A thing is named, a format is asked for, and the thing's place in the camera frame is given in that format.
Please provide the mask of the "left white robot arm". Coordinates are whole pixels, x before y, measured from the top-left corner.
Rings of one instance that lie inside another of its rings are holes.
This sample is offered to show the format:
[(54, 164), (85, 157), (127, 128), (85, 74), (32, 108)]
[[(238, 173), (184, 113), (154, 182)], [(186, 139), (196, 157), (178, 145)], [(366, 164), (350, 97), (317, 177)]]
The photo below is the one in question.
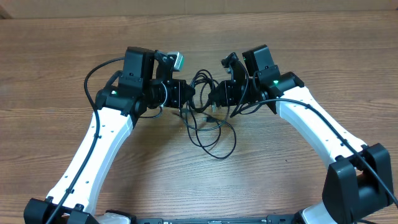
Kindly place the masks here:
[(120, 147), (148, 109), (181, 108), (195, 91), (185, 80), (172, 77), (181, 71), (180, 52), (163, 53), (128, 47), (115, 72), (96, 98), (90, 127), (63, 177), (45, 200), (32, 198), (24, 210), (26, 223), (135, 223), (125, 212), (108, 210), (96, 217), (103, 182)]

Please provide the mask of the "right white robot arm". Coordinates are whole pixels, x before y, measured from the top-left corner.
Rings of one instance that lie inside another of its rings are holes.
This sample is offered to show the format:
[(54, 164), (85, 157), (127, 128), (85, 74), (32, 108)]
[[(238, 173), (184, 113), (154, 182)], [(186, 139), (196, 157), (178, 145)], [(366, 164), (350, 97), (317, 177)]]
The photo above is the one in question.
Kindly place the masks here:
[(268, 216), (269, 223), (359, 223), (397, 203), (391, 157), (382, 144), (369, 145), (330, 116), (293, 72), (281, 73), (267, 45), (229, 54), (230, 74), (211, 90), (217, 106), (251, 114), (267, 105), (313, 147), (326, 167), (322, 199), (293, 215)]

